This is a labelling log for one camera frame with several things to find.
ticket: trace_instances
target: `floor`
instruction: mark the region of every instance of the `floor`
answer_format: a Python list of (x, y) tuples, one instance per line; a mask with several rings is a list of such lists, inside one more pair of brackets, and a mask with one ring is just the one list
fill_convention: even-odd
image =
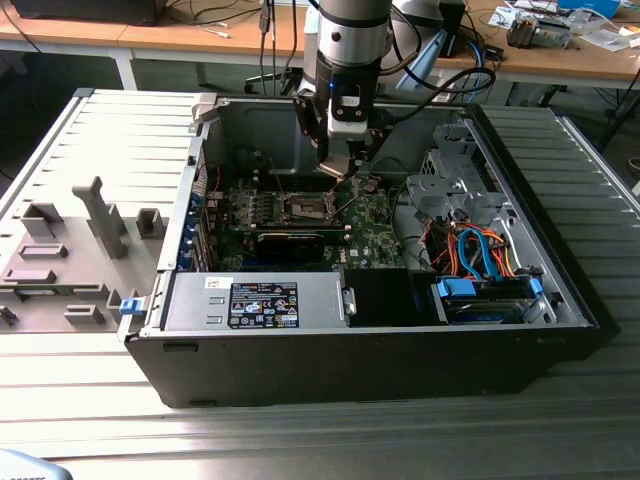
[[(0, 78), (0, 171), (15, 176), (40, 139), (78, 87), (120, 88), (115, 63), (106, 58), (66, 55), (28, 54), (24, 57), (28, 73), (17, 76), (11, 71)], [(207, 80), (220, 91), (242, 92), (244, 79), (258, 73), (254, 66), (207, 65)], [(192, 63), (138, 60), (135, 73), (143, 90), (199, 91)], [(510, 103), (531, 104), (541, 88), (520, 85)], [(559, 92), (551, 105), (569, 115), (591, 141), (597, 141), (611, 107), (591, 88), (570, 87)], [(632, 119), (610, 143), (605, 158), (630, 186), (635, 177), (626, 168), (627, 159), (640, 152), (637, 135), (640, 118)], [(0, 174), (0, 193), (10, 180)]]

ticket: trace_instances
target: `metal frame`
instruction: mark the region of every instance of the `metal frame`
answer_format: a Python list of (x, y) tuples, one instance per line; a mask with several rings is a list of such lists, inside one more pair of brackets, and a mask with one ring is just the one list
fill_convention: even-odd
[(471, 105), (467, 111), (469, 119), (466, 123), (474, 133), (478, 147), (492, 166), (500, 184), (510, 188), (511, 194), (521, 200), (520, 202), (512, 202), (514, 209), (521, 221), (527, 222), (530, 229), (541, 241), (540, 246), (544, 249), (543, 251), (546, 251), (550, 265), (557, 270), (559, 277), (569, 288), (571, 297), (576, 299), (585, 318), (593, 325), (612, 329), (613, 334), (617, 334), (619, 329), (609, 311), (516, 165), (509, 150), (493, 129), (482, 108)]

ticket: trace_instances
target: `sticker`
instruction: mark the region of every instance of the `sticker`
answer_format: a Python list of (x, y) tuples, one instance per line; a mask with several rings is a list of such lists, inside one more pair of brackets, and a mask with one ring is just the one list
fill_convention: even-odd
[(229, 327), (298, 328), (300, 326), (297, 283), (232, 283), (228, 288), (231, 289)]
[(233, 277), (206, 277), (204, 288), (224, 288), (229, 290), (233, 283)]

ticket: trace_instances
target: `black cable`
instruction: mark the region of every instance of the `black cable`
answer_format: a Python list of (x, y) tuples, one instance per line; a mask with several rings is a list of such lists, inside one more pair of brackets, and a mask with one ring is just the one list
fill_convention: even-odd
[(604, 92), (601, 92), (599, 88), (594, 88), (594, 90), (596, 91), (596, 93), (598, 94), (598, 96), (604, 100), (609, 106), (613, 107), (613, 108), (618, 108), (618, 105), (611, 103), (611, 100), (609, 100), (607, 97), (605, 97), (603, 95)]
[(284, 92), (289, 65), (298, 50), (298, 16), (296, 15), (296, 0), (291, 0), (291, 13), (293, 14), (293, 48), (291, 49), (291, 55), (289, 55), (289, 58), (287, 58), (287, 61), (284, 64), (284, 72), (282, 72), (282, 78), (280, 78), (280, 95)]
[(194, 26), (198, 26), (198, 25), (209, 25), (211, 23), (219, 23), (219, 22), (224, 22), (226, 20), (231, 20), (233, 18), (237, 18), (237, 17), (241, 17), (243, 15), (249, 15), (249, 14), (253, 14), (255, 12), (259, 12), (261, 9), (260, 8), (253, 8), (251, 10), (246, 10), (244, 12), (240, 12), (240, 13), (236, 13), (234, 15), (230, 15), (228, 17), (224, 17), (224, 18), (216, 18), (215, 20), (207, 20), (206, 22), (185, 22), (183, 20), (180, 20), (179, 18), (174, 17), (173, 15), (171, 15), (169, 13), (169, 11), (165, 11), (165, 15), (167, 17), (169, 17), (171, 20), (173, 20), (176, 23), (181, 23), (183, 25), (194, 25)]
[(262, 84), (262, 93), (267, 95), (267, 86), (264, 83), (264, 42), (267, 38), (267, 32), (262, 32), (260, 35), (260, 83)]
[[(464, 14), (469, 19), (469, 23), (471, 24), (471, 31), (473, 32), (473, 35), (476, 38), (476, 45), (478, 45), (478, 47), (482, 47), (482, 44), (485, 43), (484, 38), (482, 38), (482, 35), (480, 35), (478, 30), (476, 29), (476, 24), (474, 23), (473, 18), (471, 18), (471, 15), (469, 15), (469, 11), (465, 10)], [(466, 27), (465, 25), (460, 25), (460, 26), (463, 28), (469, 28), (469, 27)]]
[(493, 70), (490, 70), (488, 68), (476, 67), (476, 68), (468, 68), (466, 70), (463, 70), (460, 73), (457, 73), (456, 75), (454, 75), (453, 77), (448, 79), (442, 85), (440, 85), (434, 92), (431, 93), (431, 95), (429, 95), (420, 105), (418, 105), (416, 108), (414, 108), (411, 112), (406, 113), (404, 115), (401, 115), (399, 117), (395, 117), (392, 120), (392, 124), (397, 125), (400, 122), (404, 122), (405, 120), (409, 120), (414, 115), (416, 115), (416, 114), (420, 113), (422, 110), (424, 110), (433, 101), (434, 98), (436, 98), (442, 92), (447, 90), (447, 87), (449, 85), (453, 85), (454, 83), (456, 83), (461, 78), (464, 78), (467, 75), (472, 75), (474, 73), (484, 73), (485, 75), (488, 75), (488, 77), (489, 77), (488, 80), (485, 80), (483, 83), (479, 84), (478, 87), (482, 86), (483, 88), (486, 88), (489, 85), (492, 85), (493, 82), (496, 81), (496, 74), (493, 72)]
[(22, 30), (20, 30), (20, 27), (18, 25), (16, 25), (16, 22), (13, 21), (13, 19), (9, 16), (9, 12), (7, 12), (7, 7), (4, 4), (4, 0), (0, 0), (0, 3), (2, 4), (2, 11), (4, 12), (4, 16), (7, 17), (7, 20), (9, 20), (9, 23), (11, 25), (13, 25), (13, 27), (18, 30), (18, 32), (20, 33), (20, 35), (22, 35), (24, 37), (24, 39), (29, 42), (29, 45), (31, 45), (33, 47), (33, 49), (38, 52), (38, 53), (42, 53), (42, 50), (40, 50), (35, 43), (33, 43), (31, 41), (31, 39), (29, 37), (27, 37), (27, 34), (24, 33)]
[(273, 74), (273, 96), (276, 96), (276, 2), (275, 0), (268, 0), (271, 4), (271, 22), (273, 23), (273, 34), (271, 37), (271, 64)]
[(239, 0), (233, 0), (229, 5), (223, 5), (222, 7), (207, 7), (207, 8), (203, 8), (202, 10), (198, 10), (196, 13), (193, 13), (193, 0), (189, 0), (189, 4), (192, 8), (191, 13), (193, 14), (193, 20), (197, 21), (198, 17), (200, 15), (202, 15), (203, 13), (207, 13), (207, 12), (214, 12), (216, 10), (224, 10), (227, 8), (231, 8), (234, 7), (236, 5), (236, 3), (238, 3)]
[(391, 4), (391, 9), (393, 10), (393, 12), (398, 15), (402, 21), (405, 23), (405, 25), (407, 25), (407, 27), (409, 27), (411, 29), (411, 31), (413, 32), (413, 36), (416, 37), (416, 53), (420, 53), (420, 50), (422, 50), (422, 37), (420, 36), (420, 32), (418, 31), (418, 27), (416, 27), (413, 22), (411, 20), (409, 20), (407, 18), (407, 16), (402, 13), (402, 11), (396, 7), (395, 5)]
[(635, 111), (635, 109), (638, 107), (639, 104), (640, 104), (640, 94), (637, 94), (636, 97), (633, 99), (633, 101), (629, 104), (629, 106), (622, 112), (622, 114), (616, 117), (611, 127), (607, 128), (607, 130), (604, 132), (602, 139), (600, 141), (601, 152), (604, 151), (605, 148), (607, 148), (607, 145), (609, 144), (613, 136), (618, 132), (620, 127), (622, 127), (624, 122), (627, 121), (627, 119), (631, 116), (631, 114), (633, 114), (633, 112)]
[(2, 175), (3, 177), (8, 178), (11, 181), (15, 180), (15, 177), (12, 177), (11, 175), (8, 175), (8, 174), (4, 173), (2, 170), (0, 170), (0, 175)]
[(626, 121), (627, 117), (633, 113), (633, 110), (635, 109), (633, 105), (634, 104), (637, 105), (638, 99), (640, 99), (640, 94), (638, 94), (638, 96), (631, 102), (631, 105), (627, 107), (627, 109), (623, 112), (623, 114), (619, 118), (617, 117), (620, 107), (622, 107), (624, 102), (627, 100), (629, 93), (631, 92), (631, 90), (633, 90), (633, 86), (638, 81), (638, 77), (640, 77), (640, 67), (638, 67), (638, 71), (634, 75), (633, 80), (629, 84), (629, 87), (627, 88), (627, 90), (624, 92), (624, 95), (620, 99), (620, 103), (615, 108), (615, 110), (613, 111), (613, 114), (611, 115), (611, 117), (609, 118), (609, 121), (607, 122), (604, 133), (602, 134), (602, 137), (600, 138), (600, 142), (599, 142), (599, 145), (600, 145), (599, 150), (601, 152), (607, 148), (609, 141), (613, 138), (613, 136), (616, 134), (618, 129)]
[[(393, 36), (393, 42), (392, 43), (393, 43), (393, 51), (395, 52), (396, 57), (398, 58), (398, 61), (400, 61), (400, 62), (404, 61), (404, 59), (402, 58), (402, 53), (400, 52), (400, 47), (398, 46), (398, 42), (396, 41), (395, 35)], [(413, 73), (413, 71), (408, 66), (404, 67), (404, 71), (416, 83), (422, 85), (425, 88), (428, 88), (429, 90), (437, 91), (438, 92), (437, 95), (439, 95), (440, 93), (454, 93), (454, 94), (457, 94), (457, 93), (479, 92), (481, 90), (484, 90), (487, 87), (490, 87), (493, 84), (493, 82), (495, 82), (495, 75), (493, 75), (493, 80), (491, 82), (485, 82), (485, 83), (481, 83), (481, 84), (478, 84), (478, 85), (474, 85), (473, 87), (463, 88), (463, 89), (445, 88), (444, 90), (441, 90), (442, 86), (438, 87), (436, 85), (430, 84), (429, 82), (425, 82), (420, 77), (418, 77), (415, 73)]]

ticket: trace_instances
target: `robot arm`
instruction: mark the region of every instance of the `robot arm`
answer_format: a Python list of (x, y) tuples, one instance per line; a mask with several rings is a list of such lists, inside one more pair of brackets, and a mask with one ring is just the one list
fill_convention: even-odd
[(347, 141), (345, 177), (370, 161), (392, 130), (386, 112), (373, 108), (390, 46), (391, 8), (391, 0), (322, 0), (319, 6), (316, 93), (313, 100), (298, 96), (295, 106), (302, 132), (317, 144), (320, 167), (330, 138)]

